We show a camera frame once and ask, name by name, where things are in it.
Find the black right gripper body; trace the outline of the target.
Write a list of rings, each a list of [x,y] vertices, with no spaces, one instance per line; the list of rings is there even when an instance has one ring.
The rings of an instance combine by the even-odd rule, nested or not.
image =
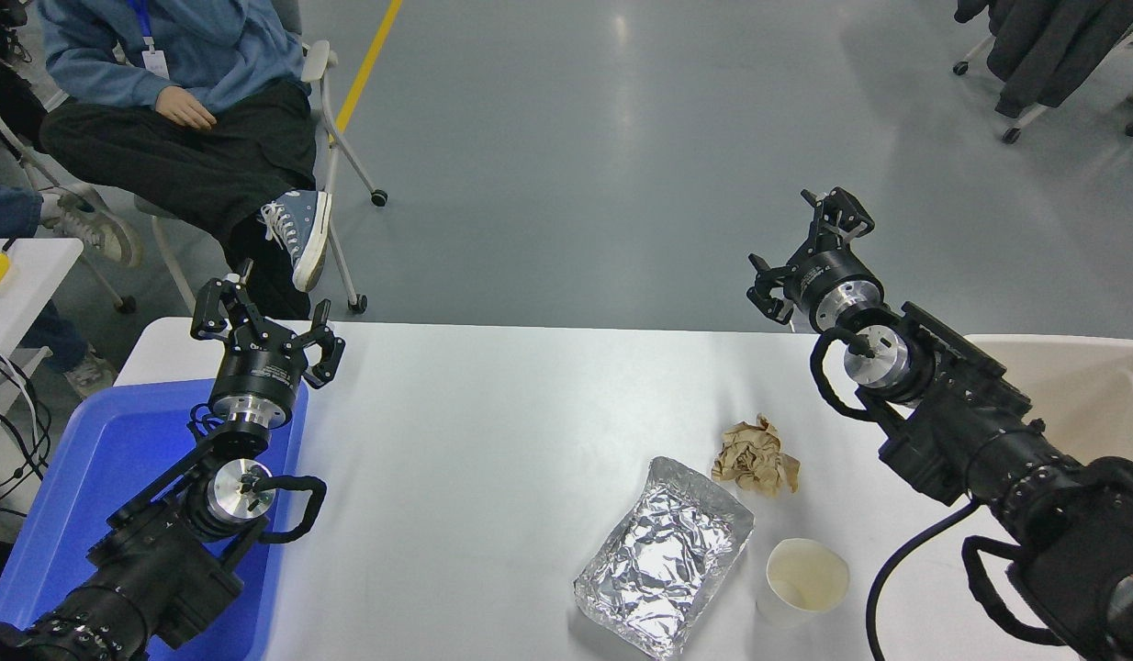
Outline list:
[[[847,312],[876,305],[876,276],[847,247],[792,259],[785,296],[811,325],[835,325]]]

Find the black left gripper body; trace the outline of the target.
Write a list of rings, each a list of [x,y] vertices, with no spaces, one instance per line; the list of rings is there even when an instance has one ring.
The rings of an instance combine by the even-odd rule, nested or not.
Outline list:
[[[223,340],[225,356],[210,395],[210,409],[228,414],[242,398],[256,398],[264,409],[293,413],[299,381],[308,363],[305,351],[284,351],[293,340],[292,330],[270,330],[267,338],[246,330]]]

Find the seated person's right hand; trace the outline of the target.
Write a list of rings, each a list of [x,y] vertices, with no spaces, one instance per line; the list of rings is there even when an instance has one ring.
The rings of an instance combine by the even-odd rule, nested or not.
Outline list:
[[[176,126],[207,132],[218,126],[218,118],[201,104],[187,88],[167,86],[156,96],[154,110]]]

